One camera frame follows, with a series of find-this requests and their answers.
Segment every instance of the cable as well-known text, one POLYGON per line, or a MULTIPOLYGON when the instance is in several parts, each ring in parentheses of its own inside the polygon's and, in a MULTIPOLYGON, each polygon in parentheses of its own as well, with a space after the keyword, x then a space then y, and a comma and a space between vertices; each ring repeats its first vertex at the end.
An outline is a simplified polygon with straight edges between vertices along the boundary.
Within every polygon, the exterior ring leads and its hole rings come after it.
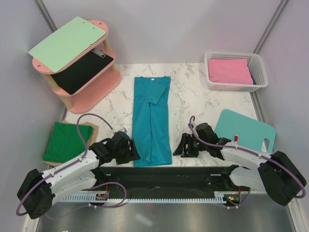
POLYGON ((238 206, 238 205, 241 203, 241 194, 240 194, 240 192, 239 192, 239 195, 237 195, 237 197, 238 197, 238 196, 239 196, 239 203, 238 203, 238 204, 232 202, 230 199, 229 199, 228 201, 231 202, 231 204, 237 205, 237 206, 238 206))
POLYGON ((94 186, 92 188, 87 188, 86 190, 97 189, 97 188, 102 187, 104 185, 118 185, 118 186, 120 186, 124 190, 124 192, 125 192, 125 196, 123 197, 121 202, 119 202, 117 204, 113 204, 113 205, 101 205, 101 206, 99 206, 99 205, 92 205, 92 204, 84 204, 84 205, 81 205, 81 206, 77 207, 76 209, 73 209, 71 212, 68 212, 67 214, 61 215, 59 217, 51 217, 47 213, 44 214, 44 215, 48 219, 50 219, 50 220, 59 220, 59 219, 62 219, 62 218, 66 217, 66 216, 68 216, 68 215, 70 215, 70 214, 72 214, 72 213, 74 213, 74 212, 76 212, 76 211, 78 211, 80 209, 83 209, 85 207, 93 207, 93 208, 116 208, 116 207, 119 207, 126 200, 126 195, 127 195, 126 188, 122 184, 120 184, 118 182, 106 182, 104 184, 97 185, 97 186, 94 186))
POLYGON ((189 121, 189 129, 191 130, 192 134, 197 138, 197 140, 199 140, 201 143, 203 144, 206 144, 208 146, 214 146, 214 147, 222 147, 222 148, 232 148, 232 149, 238 149, 238 150, 241 150, 241 151, 245 151, 245 152, 248 152, 252 155, 255 155, 257 157, 260 157, 264 160, 267 160, 269 162, 272 162, 273 164, 277 165, 278 167, 280 167, 282 170, 284 170, 288 175, 290 175, 291 178, 293 178, 293 180, 300 186, 301 190, 302 190, 302 194, 300 196, 295 196, 295 198, 304 198, 305 195, 306 195, 306 190, 305 190, 305 187, 303 186, 303 184, 300 182, 300 180, 290 171, 288 170, 286 167, 284 167, 283 165, 281 165, 280 163, 266 157, 266 156, 263 156, 263 155, 260 155, 259 153, 255 152, 255 151, 251 151, 251 150, 248 150, 248 149, 245 149, 243 147, 235 147, 235 146, 229 146, 229 145, 217 145, 217 144, 210 144, 210 143, 207 143, 203 140, 201 140, 198 136, 198 134, 196 134, 196 132, 193 130, 193 126, 192 126, 192 120, 195 121, 195 116, 191 116, 190 117, 190 121, 189 121))
POLYGON ((236 197, 240 196, 240 193, 241 193, 241 187, 238 186, 238 193, 237 193, 236 197))
MULTIPOLYGON (((88 147, 87 147, 86 141, 85 141, 84 138, 82 137, 82 134, 81 134, 81 131, 80 131, 80 128, 79 128, 79 122, 80 122, 80 120, 82 119, 82 117, 87 116, 87 115, 91 115, 91 116, 95 116, 95 117, 100 118, 101 120, 103 120, 103 121, 111 128, 111 130, 113 130, 112 126, 111 126, 104 118, 102 118, 102 117, 99 116, 99 115, 92 114, 92 113, 87 113, 87 114, 81 115, 81 116, 77 119, 76 129, 77 129, 77 133, 78 133, 79 137, 81 138, 81 140, 82 140, 82 142, 83 142, 83 144, 84 144, 84 147, 85 147, 85 152, 84 152, 84 154, 82 155, 82 159, 86 156, 87 151, 88 151, 88 147)), ((55 171, 54 174, 57 174, 57 173, 59 173, 59 172, 65 170, 65 169, 67 169, 67 168, 73 166, 74 164, 76 164, 76 163, 78 163, 78 162, 79 162, 79 160, 77 159, 76 161, 74 161, 74 162, 72 162, 72 163, 69 163, 68 165, 64 166, 63 168, 60 168, 59 170, 55 171)), ((51 178, 51 177, 53 177, 52 174, 47 175, 47 176, 44 177, 42 180, 40 180, 37 184, 35 184, 35 185, 25 194, 25 196, 23 197, 23 199, 20 201, 20 203, 19 203, 18 206, 17 206, 17 209, 16 209, 16 215, 17 215, 17 216, 24 216, 24 215, 27 214, 27 212, 20 213, 20 208, 21 208, 21 206, 23 205, 23 203, 25 202, 25 200, 29 197, 29 195, 30 195, 41 183, 43 183, 44 181, 46 181, 47 179, 49 179, 49 178, 51 178)))
POLYGON ((243 204, 246 203, 246 201, 248 200, 248 197, 249 197, 250 193, 251 193, 251 188, 248 190, 248 193, 247 193, 245 199, 243 199, 243 201, 240 202, 238 205, 235 205, 235 206, 228 206, 228 207, 226 207, 225 205, 221 205, 221 204, 216 204, 216 205, 217 205, 217 206, 220 206, 220 207, 227 208, 227 209, 238 209, 239 206, 241 206, 241 205, 243 205, 243 204))

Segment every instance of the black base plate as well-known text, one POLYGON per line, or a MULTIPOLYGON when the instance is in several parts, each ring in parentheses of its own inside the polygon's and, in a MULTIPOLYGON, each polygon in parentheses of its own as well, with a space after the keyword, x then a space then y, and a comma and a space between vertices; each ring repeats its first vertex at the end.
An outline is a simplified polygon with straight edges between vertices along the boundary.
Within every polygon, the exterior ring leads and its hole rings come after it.
MULTIPOLYGON (((238 191, 230 179, 221 176, 227 167, 101 167, 104 182, 115 181, 127 189, 128 199, 213 198, 215 191, 238 191)), ((109 198, 123 198, 123 190, 109 186, 109 198)))

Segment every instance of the folded green cloth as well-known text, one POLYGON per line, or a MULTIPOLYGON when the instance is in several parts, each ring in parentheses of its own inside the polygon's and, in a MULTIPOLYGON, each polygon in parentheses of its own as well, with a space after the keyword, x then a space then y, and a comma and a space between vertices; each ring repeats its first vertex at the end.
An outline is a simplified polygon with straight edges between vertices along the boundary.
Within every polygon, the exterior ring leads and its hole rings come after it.
MULTIPOLYGON (((93 128, 85 125, 80 125, 79 128, 87 142, 92 135, 93 128)), ((55 122, 43 160, 65 163, 84 151, 85 147, 78 136, 76 125, 55 122)))

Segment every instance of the light green board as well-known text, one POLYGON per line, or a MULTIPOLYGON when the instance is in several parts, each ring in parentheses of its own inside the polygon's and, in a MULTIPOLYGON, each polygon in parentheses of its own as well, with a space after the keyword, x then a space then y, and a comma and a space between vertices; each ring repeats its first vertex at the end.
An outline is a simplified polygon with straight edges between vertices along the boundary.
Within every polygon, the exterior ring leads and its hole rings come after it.
POLYGON ((58 72, 105 33, 87 20, 76 17, 28 53, 51 71, 58 72))
POLYGON ((276 130, 271 125, 259 122, 231 110, 223 110, 214 132, 219 138, 234 141, 238 135, 238 144, 255 151, 262 151, 264 139, 269 140, 268 153, 274 147, 276 130))

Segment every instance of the white marble surface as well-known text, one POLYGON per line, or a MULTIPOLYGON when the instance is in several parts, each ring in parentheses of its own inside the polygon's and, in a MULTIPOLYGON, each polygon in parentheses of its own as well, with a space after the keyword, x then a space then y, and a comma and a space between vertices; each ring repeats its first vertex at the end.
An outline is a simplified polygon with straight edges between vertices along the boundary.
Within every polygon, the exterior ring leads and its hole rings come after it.
MULTIPOLYGON (((169 141, 172 152, 178 146, 181 134, 189 133, 188 122, 196 116, 198 125, 207 122, 214 129, 223 109, 231 109, 256 119, 249 93, 212 91, 204 85, 205 69, 202 63, 177 64, 129 64, 118 65, 122 81, 111 93, 89 112, 104 117, 116 130, 125 127, 132 135, 133 85, 134 77, 170 76, 169 91, 169 141)), ((80 115, 68 112, 66 120, 76 123, 80 115)), ((93 116, 85 116, 81 122, 89 121, 100 126, 97 141, 111 137, 112 131, 103 121, 93 116)), ((231 163, 213 158, 208 152, 200 152, 198 158, 173 157, 172 166, 229 166, 231 163)), ((115 166, 113 160, 106 166, 115 166)))

